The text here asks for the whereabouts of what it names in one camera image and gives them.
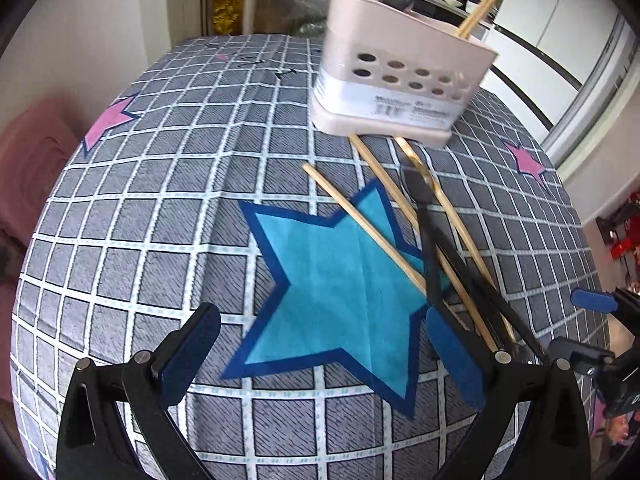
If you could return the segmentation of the person's right hand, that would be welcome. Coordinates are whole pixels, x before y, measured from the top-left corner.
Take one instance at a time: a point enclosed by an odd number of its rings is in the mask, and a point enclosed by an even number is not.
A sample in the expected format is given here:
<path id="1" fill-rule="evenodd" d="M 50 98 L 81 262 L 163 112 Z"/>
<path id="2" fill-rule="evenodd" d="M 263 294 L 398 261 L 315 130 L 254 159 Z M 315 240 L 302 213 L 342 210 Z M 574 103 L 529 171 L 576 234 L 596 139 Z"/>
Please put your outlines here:
<path id="1" fill-rule="evenodd" d="M 608 419 L 605 423 L 605 435 L 614 444 L 629 446 L 639 434 L 639 412 Z"/>

